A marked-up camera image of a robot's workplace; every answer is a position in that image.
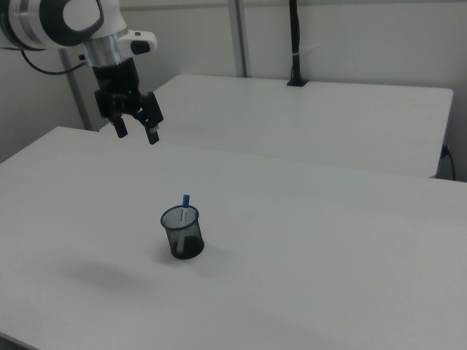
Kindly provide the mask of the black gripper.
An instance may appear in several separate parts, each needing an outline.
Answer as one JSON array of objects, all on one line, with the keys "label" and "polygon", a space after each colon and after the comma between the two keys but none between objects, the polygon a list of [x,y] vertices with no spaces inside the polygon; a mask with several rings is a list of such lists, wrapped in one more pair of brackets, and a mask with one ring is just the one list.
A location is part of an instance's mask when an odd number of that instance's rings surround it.
[{"label": "black gripper", "polygon": [[93,73],[99,85],[94,93],[99,113],[110,121],[117,136],[128,135],[122,115],[129,114],[144,126],[149,143],[157,143],[163,114],[154,93],[143,95],[140,92],[134,59],[113,66],[93,67]]}]

